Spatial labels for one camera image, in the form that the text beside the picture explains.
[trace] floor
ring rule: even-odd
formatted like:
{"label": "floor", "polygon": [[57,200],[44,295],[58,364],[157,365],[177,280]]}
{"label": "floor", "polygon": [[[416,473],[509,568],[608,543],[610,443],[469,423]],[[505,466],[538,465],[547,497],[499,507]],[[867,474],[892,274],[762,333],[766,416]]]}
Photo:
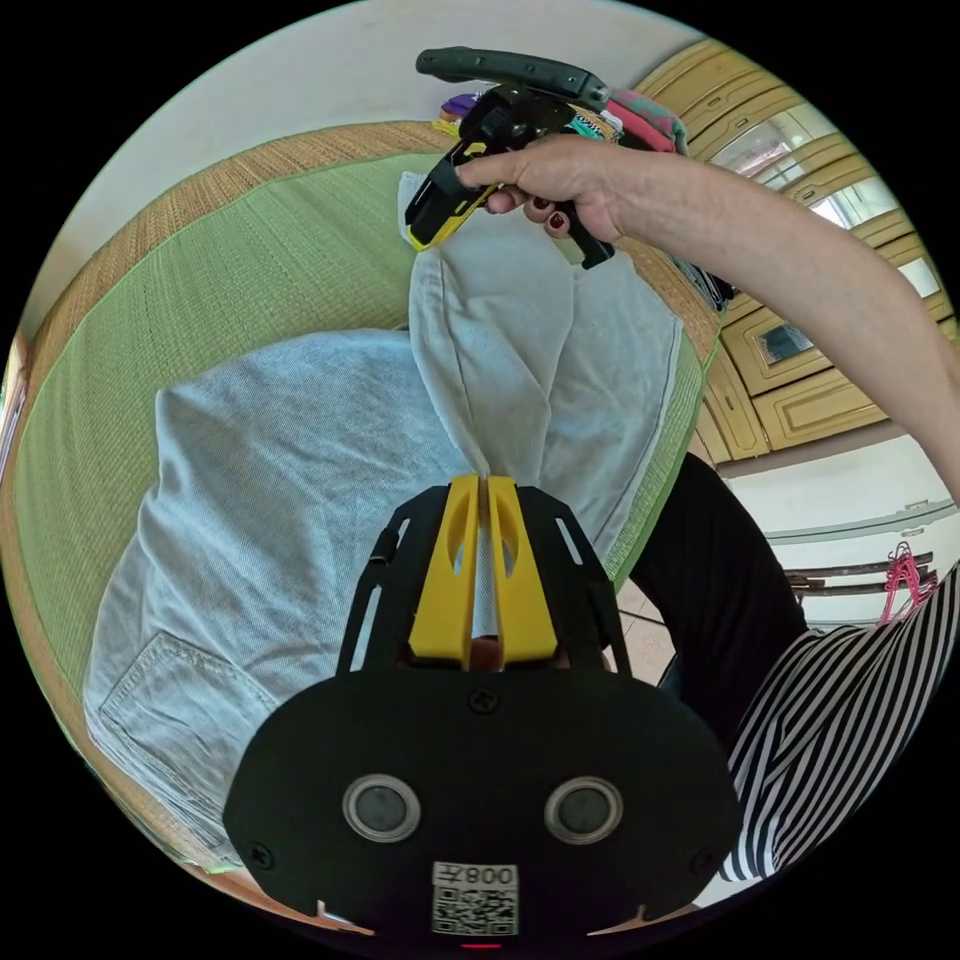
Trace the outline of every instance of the floor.
{"label": "floor", "polygon": [[[714,466],[696,433],[690,444],[690,452]],[[617,599],[630,670],[638,679],[655,684],[673,657],[673,643],[663,625],[660,611],[630,580],[627,580]]]}

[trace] striped shirt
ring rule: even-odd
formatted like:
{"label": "striped shirt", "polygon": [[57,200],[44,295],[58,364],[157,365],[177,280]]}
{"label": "striped shirt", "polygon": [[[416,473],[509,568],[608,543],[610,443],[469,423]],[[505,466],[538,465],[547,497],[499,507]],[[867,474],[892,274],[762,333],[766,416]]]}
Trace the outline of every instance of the striped shirt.
{"label": "striped shirt", "polygon": [[769,877],[829,837],[916,730],[960,633],[960,563],[908,617],[811,630],[754,698],[730,757],[743,829],[724,880]]}

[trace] screw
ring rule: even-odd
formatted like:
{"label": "screw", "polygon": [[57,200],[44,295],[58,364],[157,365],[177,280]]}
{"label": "screw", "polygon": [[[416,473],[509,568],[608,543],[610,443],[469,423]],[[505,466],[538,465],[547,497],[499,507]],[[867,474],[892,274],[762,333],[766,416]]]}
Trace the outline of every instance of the screw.
{"label": "screw", "polygon": [[701,873],[706,873],[708,870],[712,872],[715,869],[714,863],[716,859],[716,854],[709,848],[706,850],[701,850],[690,861],[690,872],[695,876]]}
{"label": "screw", "polygon": [[262,844],[250,844],[250,859],[260,870],[273,869],[273,854]]}
{"label": "screw", "polygon": [[479,687],[470,692],[467,705],[474,713],[493,713],[500,706],[500,697],[489,687]]}

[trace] window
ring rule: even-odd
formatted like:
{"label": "window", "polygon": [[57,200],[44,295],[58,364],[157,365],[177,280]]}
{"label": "window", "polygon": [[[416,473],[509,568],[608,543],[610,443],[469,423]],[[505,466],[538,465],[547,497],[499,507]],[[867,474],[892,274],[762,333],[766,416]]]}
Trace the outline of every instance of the window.
{"label": "window", "polygon": [[926,299],[940,290],[940,284],[933,275],[933,271],[927,266],[927,261],[923,257],[917,257],[899,268],[900,272],[910,281],[913,289]]}
{"label": "window", "polygon": [[797,147],[836,132],[837,128],[819,110],[803,103],[741,134],[710,162],[750,177]]}
{"label": "window", "polygon": [[810,207],[814,213],[833,221],[845,230],[897,209],[897,199],[879,177],[867,177],[844,187]]}
{"label": "window", "polygon": [[768,367],[782,363],[792,357],[799,357],[809,350],[813,343],[792,323],[782,323],[757,337],[760,355]]}

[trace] label sticker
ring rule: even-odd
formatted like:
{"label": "label sticker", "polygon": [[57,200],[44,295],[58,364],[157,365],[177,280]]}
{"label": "label sticker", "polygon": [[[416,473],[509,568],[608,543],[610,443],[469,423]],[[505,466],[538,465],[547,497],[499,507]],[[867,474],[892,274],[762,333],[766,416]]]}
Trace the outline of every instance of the label sticker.
{"label": "label sticker", "polygon": [[503,937],[519,927],[517,868],[505,864],[434,863],[434,933]]}

